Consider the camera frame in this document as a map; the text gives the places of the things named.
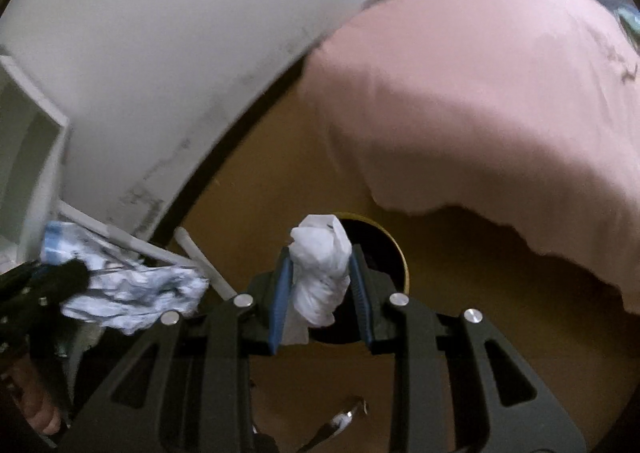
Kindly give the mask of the person's left hand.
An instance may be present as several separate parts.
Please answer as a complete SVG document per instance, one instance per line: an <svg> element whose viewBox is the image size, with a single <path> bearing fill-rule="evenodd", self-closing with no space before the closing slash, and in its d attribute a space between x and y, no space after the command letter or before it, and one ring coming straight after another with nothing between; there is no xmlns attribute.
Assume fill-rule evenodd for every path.
<svg viewBox="0 0 640 453"><path fill-rule="evenodd" d="M20 393L15 395L17 406L29 426L36 433L42 433L45 436L57 433L62 424L61 412L48 389L43 386L28 355L14 363L11 377Z"/></svg>

